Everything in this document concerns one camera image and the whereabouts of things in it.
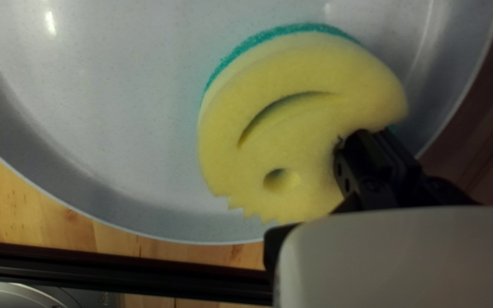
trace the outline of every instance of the sponge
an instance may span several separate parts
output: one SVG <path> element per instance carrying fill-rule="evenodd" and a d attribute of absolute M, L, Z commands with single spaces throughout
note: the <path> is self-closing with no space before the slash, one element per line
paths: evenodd
<path fill-rule="evenodd" d="M 248 38 L 210 77 L 199 164 L 210 191 L 246 217 L 311 220 L 343 200 L 335 145 L 406 113 L 399 80 L 351 36 L 324 24 L 280 26 Z"/>

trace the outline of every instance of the screw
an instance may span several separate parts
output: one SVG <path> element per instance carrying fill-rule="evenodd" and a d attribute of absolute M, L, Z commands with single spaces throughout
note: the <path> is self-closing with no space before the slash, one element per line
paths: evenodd
<path fill-rule="evenodd" d="M 368 188 L 368 190 L 373 191 L 373 192 L 378 192 L 378 191 L 380 191 L 380 188 L 381 188 L 380 183 L 378 183 L 377 181 L 374 181 L 374 180 L 366 181 L 366 182 L 364 182 L 364 185 L 366 186 L 366 188 Z"/>

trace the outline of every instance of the wooden table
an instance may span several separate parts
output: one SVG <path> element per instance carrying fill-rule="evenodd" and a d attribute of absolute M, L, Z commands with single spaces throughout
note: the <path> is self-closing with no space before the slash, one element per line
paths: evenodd
<path fill-rule="evenodd" d="M 188 245 L 131 234 L 59 204 L 0 162 L 0 242 L 263 269 L 262 243 Z M 123 295 L 122 307 L 230 308 L 243 305 Z"/>

